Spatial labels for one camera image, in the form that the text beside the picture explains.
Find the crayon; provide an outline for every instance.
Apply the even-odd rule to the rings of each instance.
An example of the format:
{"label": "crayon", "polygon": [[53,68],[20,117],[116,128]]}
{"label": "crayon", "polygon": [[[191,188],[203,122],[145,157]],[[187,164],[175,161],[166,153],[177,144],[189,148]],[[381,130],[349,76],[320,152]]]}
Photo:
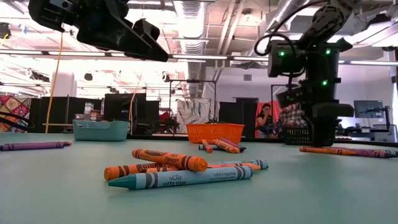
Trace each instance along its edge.
{"label": "crayon", "polygon": [[238,145],[238,144],[235,144],[235,143],[231,142],[231,141],[228,140],[228,139],[220,138],[219,140],[221,140],[221,141],[223,141],[223,142],[226,142],[226,143],[228,143],[228,144],[230,144],[230,145],[232,145],[232,146],[234,146],[234,147],[237,147],[237,148],[239,148],[239,149],[243,149],[243,150],[246,149],[245,147],[242,147],[242,146],[240,146],[240,145]]}
{"label": "crayon", "polygon": [[148,149],[135,149],[131,154],[137,159],[167,164],[184,170],[203,172],[207,168],[206,160],[198,156],[186,156],[183,154],[151,151]]}
{"label": "crayon", "polygon": [[156,167],[156,168],[149,168],[147,172],[169,172],[169,171],[177,171],[180,170],[177,167]]}
{"label": "crayon", "polygon": [[204,145],[206,152],[208,153],[212,153],[213,152],[213,148],[207,143],[206,140],[202,139],[201,143]]}
{"label": "crayon", "polygon": [[[212,147],[213,150],[216,150],[216,151],[225,151],[224,149],[222,149],[222,148],[220,148],[220,147],[218,147],[218,146],[216,146],[216,145],[210,144],[209,146]],[[206,150],[205,147],[204,147],[204,145],[202,145],[202,144],[200,144],[200,145],[198,146],[198,149],[199,149],[199,150]],[[241,152],[244,152],[245,147],[242,147],[242,148],[239,148],[239,149],[241,150]]]}
{"label": "crayon", "polygon": [[[214,165],[207,165],[207,169],[214,169],[214,168],[223,168],[223,167],[235,167],[235,166],[248,166],[253,171],[261,170],[261,166],[254,165],[251,163],[239,163],[239,164],[214,164]],[[147,169],[147,172],[169,172],[169,171],[176,171],[180,170],[176,167],[157,167],[157,168],[150,168]]]}
{"label": "crayon", "polygon": [[239,163],[239,164],[213,164],[213,165],[207,165],[207,169],[212,169],[212,168],[223,168],[223,167],[236,167],[236,166],[248,166],[248,167],[250,167],[253,171],[261,170],[261,166],[259,166],[259,165],[254,165],[254,164],[251,164],[251,163]]}
{"label": "crayon", "polygon": [[335,154],[335,155],[345,155],[345,156],[363,156],[363,157],[375,157],[375,158],[383,158],[388,159],[392,157],[397,157],[392,154],[388,154],[382,151],[374,151],[374,150],[365,150],[365,149],[347,149],[347,148],[339,148],[339,147],[300,147],[300,151],[302,152],[316,152],[316,153],[325,153],[325,154]]}
{"label": "crayon", "polygon": [[349,149],[349,148],[345,148],[345,147],[327,147],[327,148],[350,150],[350,151],[354,151],[356,153],[356,156],[363,156],[363,157],[374,157],[374,158],[382,158],[382,159],[398,157],[398,155],[396,155],[395,153],[391,154],[389,152],[382,151],[382,150]]}
{"label": "crayon", "polygon": [[268,162],[265,159],[253,159],[253,160],[249,160],[249,161],[209,162],[209,165],[240,164],[240,163],[250,163],[250,164],[260,166],[261,169],[268,169]]}
{"label": "crayon", "polygon": [[33,143],[14,143],[0,146],[0,151],[16,151],[29,149],[61,149],[64,146],[70,146],[71,141],[65,142],[33,142]]}
{"label": "crayon", "polygon": [[241,153],[241,150],[221,140],[214,140],[214,144],[229,153]]}
{"label": "crayon", "polygon": [[349,149],[346,147],[328,147],[328,148],[332,148],[332,149],[348,149],[348,150],[364,150],[364,151],[381,151],[381,152],[385,152],[387,154],[392,155],[392,157],[398,157],[398,151],[396,150],[392,150],[392,149]]}
{"label": "crayon", "polygon": [[112,166],[105,168],[104,178],[105,180],[113,180],[119,177],[127,176],[129,174],[145,173],[147,172],[147,169],[159,168],[159,167],[171,167],[171,166],[165,164],[157,164],[157,163]]}
{"label": "crayon", "polygon": [[228,180],[244,180],[253,176],[248,166],[208,169],[204,172],[189,170],[131,174],[108,182],[112,187],[125,187],[129,190],[173,187],[179,185],[205,184]]}

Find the orange basket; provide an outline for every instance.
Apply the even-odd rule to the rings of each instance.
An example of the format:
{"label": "orange basket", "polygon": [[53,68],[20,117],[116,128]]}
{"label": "orange basket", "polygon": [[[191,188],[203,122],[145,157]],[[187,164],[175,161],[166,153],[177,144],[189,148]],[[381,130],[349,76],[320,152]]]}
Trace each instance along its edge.
{"label": "orange basket", "polygon": [[188,138],[192,143],[201,143],[202,139],[213,142],[225,138],[239,144],[244,125],[242,124],[187,124]]}

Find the plastic basket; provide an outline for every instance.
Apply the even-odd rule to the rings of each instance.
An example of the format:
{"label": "plastic basket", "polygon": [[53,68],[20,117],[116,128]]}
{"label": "plastic basket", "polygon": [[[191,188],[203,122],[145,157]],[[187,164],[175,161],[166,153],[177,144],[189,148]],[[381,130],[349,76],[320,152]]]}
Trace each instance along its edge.
{"label": "plastic basket", "polygon": [[284,128],[283,135],[285,143],[293,146],[311,145],[310,133],[307,127],[302,128]]}
{"label": "plastic basket", "polygon": [[202,139],[212,142],[225,138],[239,144],[243,128],[242,124],[187,124],[188,138],[192,143],[201,143]]}
{"label": "plastic basket", "polygon": [[123,141],[127,138],[126,121],[92,122],[73,120],[73,136],[81,141]]}

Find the teal table surface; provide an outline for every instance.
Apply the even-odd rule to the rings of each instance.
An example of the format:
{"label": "teal table surface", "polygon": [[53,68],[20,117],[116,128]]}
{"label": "teal table surface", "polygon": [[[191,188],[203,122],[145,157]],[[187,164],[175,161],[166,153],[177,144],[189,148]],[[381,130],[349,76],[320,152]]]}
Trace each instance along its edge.
{"label": "teal table surface", "polygon": [[[72,141],[71,134],[0,133],[0,144]],[[0,223],[397,223],[398,159],[300,152],[244,142],[242,154],[199,151],[185,141],[84,142],[64,149],[0,152]],[[336,144],[343,147],[377,148]],[[208,162],[267,159],[250,180],[131,190],[108,187],[107,166],[145,163],[134,148]]]}

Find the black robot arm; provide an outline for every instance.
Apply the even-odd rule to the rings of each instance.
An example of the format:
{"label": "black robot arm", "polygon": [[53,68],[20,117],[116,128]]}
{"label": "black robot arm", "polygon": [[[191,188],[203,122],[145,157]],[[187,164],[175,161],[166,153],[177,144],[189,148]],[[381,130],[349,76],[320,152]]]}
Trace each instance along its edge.
{"label": "black robot arm", "polygon": [[[322,2],[325,1],[313,1],[298,10]],[[339,54],[352,48],[352,45],[344,39],[334,44],[327,43],[327,40],[344,26],[359,2],[327,1],[315,13],[310,28],[298,41],[291,41],[283,34],[278,34],[277,28],[263,37],[279,36],[285,39],[270,41],[266,52],[259,55],[269,54],[269,77],[289,77],[288,90],[277,95],[277,99],[282,108],[294,103],[301,104],[304,110],[303,119],[308,123],[308,132],[314,146],[331,146],[335,138],[335,127],[339,122],[338,117],[354,115],[351,105],[339,104],[335,99],[336,84],[341,82],[337,77]],[[293,78],[304,74],[305,79],[300,80],[300,85],[294,88]]]}
{"label": "black robot arm", "polygon": [[160,30],[144,19],[125,19],[127,0],[30,0],[29,14],[42,26],[60,32],[66,23],[79,28],[77,40],[128,57],[166,62],[167,52],[156,42]]}

